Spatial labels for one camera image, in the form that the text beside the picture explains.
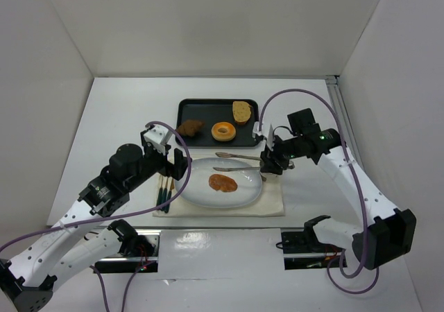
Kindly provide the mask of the metal tongs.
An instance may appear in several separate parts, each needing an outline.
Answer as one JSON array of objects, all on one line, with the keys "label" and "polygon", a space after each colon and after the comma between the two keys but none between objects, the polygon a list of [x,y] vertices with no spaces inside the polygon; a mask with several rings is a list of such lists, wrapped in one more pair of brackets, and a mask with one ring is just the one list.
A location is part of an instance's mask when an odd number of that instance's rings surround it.
[{"label": "metal tongs", "polygon": [[208,160],[212,163],[212,170],[216,173],[257,171],[261,178],[259,157],[231,153],[215,153],[215,155],[215,157],[208,157]]}]

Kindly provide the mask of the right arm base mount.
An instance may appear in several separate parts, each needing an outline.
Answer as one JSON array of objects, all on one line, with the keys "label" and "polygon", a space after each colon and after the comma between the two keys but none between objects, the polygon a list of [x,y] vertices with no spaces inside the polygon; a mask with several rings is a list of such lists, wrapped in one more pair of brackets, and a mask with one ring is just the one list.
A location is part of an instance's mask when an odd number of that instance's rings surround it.
[{"label": "right arm base mount", "polygon": [[275,247],[282,251],[285,270],[315,270],[340,266],[341,248],[321,243],[314,232],[315,225],[330,219],[330,216],[317,216],[305,222],[303,228],[282,229],[281,241]]}]

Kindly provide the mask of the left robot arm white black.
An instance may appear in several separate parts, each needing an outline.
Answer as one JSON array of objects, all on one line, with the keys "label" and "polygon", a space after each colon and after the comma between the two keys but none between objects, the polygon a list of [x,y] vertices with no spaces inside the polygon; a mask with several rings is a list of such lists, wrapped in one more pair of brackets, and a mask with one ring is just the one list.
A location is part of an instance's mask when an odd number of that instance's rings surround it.
[{"label": "left robot arm white black", "polygon": [[151,144],[120,146],[50,232],[41,234],[22,253],[1,260],[1,289],[16,310],[40,311],[65,282],[84,269],[135,248],[141,236],[123,219],[112,221],[90,240],[81,240],[109,220],[147,179],[159,173],[179,180],[189,173],[190,164],[188,151],[176,149],[174,161],[169,162],[168,152],[159,152]]}]

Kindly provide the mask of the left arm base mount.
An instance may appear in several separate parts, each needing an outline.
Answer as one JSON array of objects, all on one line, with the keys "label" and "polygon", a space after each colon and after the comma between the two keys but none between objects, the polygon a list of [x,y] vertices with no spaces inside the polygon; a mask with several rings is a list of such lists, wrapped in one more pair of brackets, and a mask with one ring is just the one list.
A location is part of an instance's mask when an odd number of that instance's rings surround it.
[{"label": "left arm base mount", "polygon": [[99,234],[112,232],[117,235],[117,251],[94,264],[101,274],[154,273],[158,271],[160,233],[135,229],[125,220],[116,220],[100,232],[91,232],[94,238]]}]

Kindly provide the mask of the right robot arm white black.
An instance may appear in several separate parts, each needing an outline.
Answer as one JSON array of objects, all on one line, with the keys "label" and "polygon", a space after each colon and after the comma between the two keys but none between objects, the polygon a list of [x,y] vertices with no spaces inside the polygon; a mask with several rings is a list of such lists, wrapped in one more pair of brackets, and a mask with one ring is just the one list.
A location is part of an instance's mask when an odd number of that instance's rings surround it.
[{"label": "right robot arm white black", "polygon": [[350,246],[361,267],[376,269],[410,252],[416,217],[390,201],[358,165],[341,133],[322,130],[311,109],[288,115],[290,139],[282,139],[269,128],[266,145],[260,154],[260,171],[281,175],[293,159],[313,161],[337,185],[360,217],[361,228],[350,229],[329,216],[310,222],[321,243]]}]

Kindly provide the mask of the orange glazed pastry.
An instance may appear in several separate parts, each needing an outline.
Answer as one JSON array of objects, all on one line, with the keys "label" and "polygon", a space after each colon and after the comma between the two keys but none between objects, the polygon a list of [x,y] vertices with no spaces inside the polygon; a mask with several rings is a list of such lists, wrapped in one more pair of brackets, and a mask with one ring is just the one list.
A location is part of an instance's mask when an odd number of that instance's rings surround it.
[{"label": "orange glazed pastry", "polygon": [[238,189],[238,184],[226,175],[213,174],[209,176],[209,186],[215,191],[231,193]]}]

